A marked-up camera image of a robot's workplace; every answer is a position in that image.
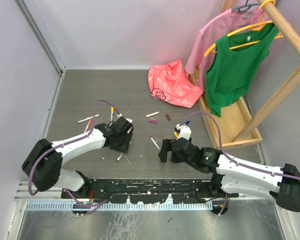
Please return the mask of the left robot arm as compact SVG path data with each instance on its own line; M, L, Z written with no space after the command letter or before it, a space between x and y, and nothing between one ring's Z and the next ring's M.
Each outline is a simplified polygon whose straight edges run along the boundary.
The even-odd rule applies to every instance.
M97 124L90 131L65 140L50 142L43 138L34 145L21 169L37 192L58 187L85 198L92 191L89 178L78 170L69 171L62 166L82 154L102 148L126 154L133 129L132 119L119 116L115 122Z

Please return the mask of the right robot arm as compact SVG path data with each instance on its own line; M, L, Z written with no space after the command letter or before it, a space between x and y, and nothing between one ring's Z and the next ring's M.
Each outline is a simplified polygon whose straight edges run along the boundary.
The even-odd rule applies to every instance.
M221 150L192 144L191 140L164 139L158 154L162 163L171 152L173 163L186 163L195 170L212 174L209 191L215 197L251 195L274 201L279 207L300 213L300 171L243 160Z

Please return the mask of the brown marker pen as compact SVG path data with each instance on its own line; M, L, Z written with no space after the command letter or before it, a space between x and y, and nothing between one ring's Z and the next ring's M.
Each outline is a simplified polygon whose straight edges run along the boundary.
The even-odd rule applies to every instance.
M121 152L120 155L117 157L116 162L119 162L120 159L124 156L124 152Z

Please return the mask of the yellow marker pen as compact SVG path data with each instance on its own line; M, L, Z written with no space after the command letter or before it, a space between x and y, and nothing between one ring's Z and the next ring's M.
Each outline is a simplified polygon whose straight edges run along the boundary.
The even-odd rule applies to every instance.
M110 114L110 122L113 121L113 115L114 115L114 111L113 111L113 112L111 111L111 114Z

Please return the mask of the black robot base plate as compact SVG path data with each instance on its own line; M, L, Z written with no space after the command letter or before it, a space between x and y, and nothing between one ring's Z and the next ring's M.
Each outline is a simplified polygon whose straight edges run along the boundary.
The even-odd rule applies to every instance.
M84 198L95 203L163 204L172 197L173 204L199 204L226 196L207 179L92 179L90 185Z

